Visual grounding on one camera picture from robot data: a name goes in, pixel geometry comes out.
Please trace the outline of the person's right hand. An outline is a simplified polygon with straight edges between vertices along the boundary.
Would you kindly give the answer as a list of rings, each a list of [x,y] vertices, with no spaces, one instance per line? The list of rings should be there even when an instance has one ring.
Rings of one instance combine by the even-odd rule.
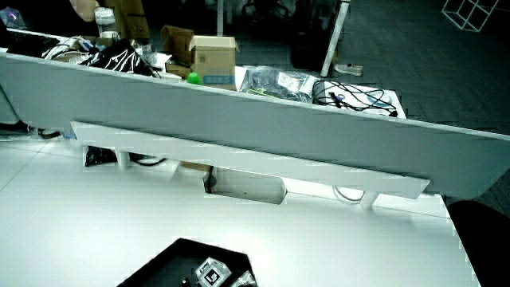
[[[244,259],[187,258],[179,268],[181,286],[258,287],[251,265]]]

